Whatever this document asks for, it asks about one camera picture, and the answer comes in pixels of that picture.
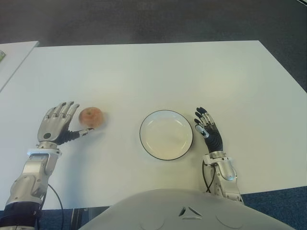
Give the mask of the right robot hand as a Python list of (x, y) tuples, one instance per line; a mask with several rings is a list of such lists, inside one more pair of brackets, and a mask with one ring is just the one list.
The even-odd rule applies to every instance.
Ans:
[(202, 135), (209, 153), (223, 151), (220, 132), (211, 115), (202, 107), (196, 108), (195, 129)]

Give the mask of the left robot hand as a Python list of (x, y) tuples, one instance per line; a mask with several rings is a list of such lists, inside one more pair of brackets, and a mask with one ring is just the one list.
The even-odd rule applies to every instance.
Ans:
[(72, 118), (79, 107), (73, 101), (60, 103), (47, 111), (40, 124), (37, 139), (38, 148), (56, 149), (57, 146), (86, 136), (93, 128), (70, 131)]

